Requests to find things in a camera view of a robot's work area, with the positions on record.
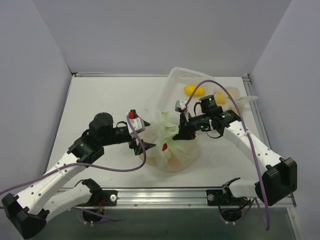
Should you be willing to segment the red fake apple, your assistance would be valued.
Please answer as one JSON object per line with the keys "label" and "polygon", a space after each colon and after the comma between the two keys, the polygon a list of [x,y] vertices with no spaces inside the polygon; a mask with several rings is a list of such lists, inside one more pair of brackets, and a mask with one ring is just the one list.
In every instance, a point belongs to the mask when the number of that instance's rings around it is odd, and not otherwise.
{"label": "red fake apple", "polygon": [[168,148],[168,145],[166,143],[164,143],[162,146],[162,151],[164,152],[167,148]]}

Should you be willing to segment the green avocado print plastic bag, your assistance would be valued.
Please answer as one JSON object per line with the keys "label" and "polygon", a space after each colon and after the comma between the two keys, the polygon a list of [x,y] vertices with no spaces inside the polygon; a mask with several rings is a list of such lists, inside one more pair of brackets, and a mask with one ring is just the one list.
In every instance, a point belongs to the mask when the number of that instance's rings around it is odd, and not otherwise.
{"label": "green avocado print plastic bag", "polygon": [[[201,152],[199,141],[173,140],[178,131],[178,126],[172,122],[171,115],[167,111],[159,114],[158,121],[150,123],[150,126],[140,134],[145,142],[156,144],[146,151],[147,164],[163,172],[176,173],[186,169],[198,158]],[[164,143],[168,148],[162,151]]]}

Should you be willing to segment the white plastic basket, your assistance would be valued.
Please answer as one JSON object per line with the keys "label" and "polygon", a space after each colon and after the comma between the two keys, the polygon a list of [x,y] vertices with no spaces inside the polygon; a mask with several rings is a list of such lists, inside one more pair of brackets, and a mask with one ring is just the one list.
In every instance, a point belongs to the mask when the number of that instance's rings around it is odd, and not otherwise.
{"label": "white plastic basket", "polygon": [[156,112],[169,112],[172,119],[179,119],[179,113],[175,111],[176,101],[186,102],[189,95],[185,93],[184,88],[189,85],[198,85],[205,80],[214,80],[215,78],[187,68],[174,67],[161,89],[155,105]]}

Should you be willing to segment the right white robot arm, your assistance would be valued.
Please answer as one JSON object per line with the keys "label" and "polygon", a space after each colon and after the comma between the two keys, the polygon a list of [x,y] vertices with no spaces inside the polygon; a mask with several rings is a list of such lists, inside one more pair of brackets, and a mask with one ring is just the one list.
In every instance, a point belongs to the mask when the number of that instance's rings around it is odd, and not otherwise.
{"label": "right white robot arm", "polygon": [[236,177],[224,185],[221,197],[226,204],[232,205],[239,198],[258,198],[273,206],[297,190],[298,165],[291,157],[285,159],[272,151],[243,126],[237,113],[218,106],[213,95],[202,97],[199,104],[202,114],[191,116],[184,101],[175,103],[175,111],[180,115],[178,134],[173,140],[194,140],[197,131],[217,131],[259,170],[257,181]]}

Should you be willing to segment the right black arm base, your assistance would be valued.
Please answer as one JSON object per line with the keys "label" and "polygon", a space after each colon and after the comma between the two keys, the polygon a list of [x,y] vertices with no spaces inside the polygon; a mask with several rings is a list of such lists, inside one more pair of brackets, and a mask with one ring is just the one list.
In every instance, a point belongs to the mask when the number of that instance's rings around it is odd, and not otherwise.
{"label": "right black arm base", "polygon": [[243,207],[250,203],[250,200],[246,197],[236,198],[233,197],[229,192],[224,192],[222,188],[207,189],[206,190],[206,200],[208,206],[215,207]]}

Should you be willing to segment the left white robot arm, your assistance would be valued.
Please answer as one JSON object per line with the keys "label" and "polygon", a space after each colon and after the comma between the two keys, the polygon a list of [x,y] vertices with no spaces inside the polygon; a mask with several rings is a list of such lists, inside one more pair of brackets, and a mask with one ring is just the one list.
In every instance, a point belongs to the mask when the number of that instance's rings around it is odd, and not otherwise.
{"label": "left white robot arm", "polygon": [[55,216],[81,204],[97,205],[103,190],[93,179],[85,179],[78,186],[63,193],[58,191],[86,168],[95,168],[94,162],[104,155],[104,147],[128,143],[135,155],[146,154],[153,143],[139,137],[150,123],[132,109],[123,126],[114,125],[111,114],[98,113],[83,132],[45,174],[21,183],[24,190],[12,194],[14,187],[2,190],[2,209],[21,237],[29,240],[36,236]]}

